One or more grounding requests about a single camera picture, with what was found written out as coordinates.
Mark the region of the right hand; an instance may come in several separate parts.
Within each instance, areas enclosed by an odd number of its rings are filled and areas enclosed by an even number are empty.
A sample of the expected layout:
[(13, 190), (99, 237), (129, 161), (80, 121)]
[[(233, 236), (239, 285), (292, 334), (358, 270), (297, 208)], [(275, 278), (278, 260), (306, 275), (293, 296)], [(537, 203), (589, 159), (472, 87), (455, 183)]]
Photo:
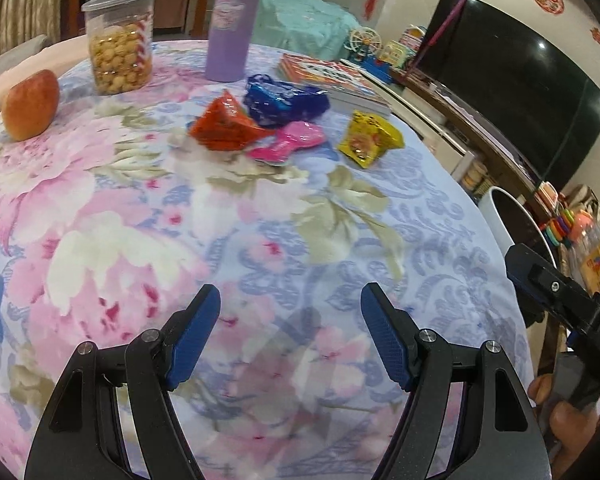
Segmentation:
[(553, 479), (600, 479), (600, 414), (566, 401), (550, 413), (550, 430), (562, 444), (552, 459)]

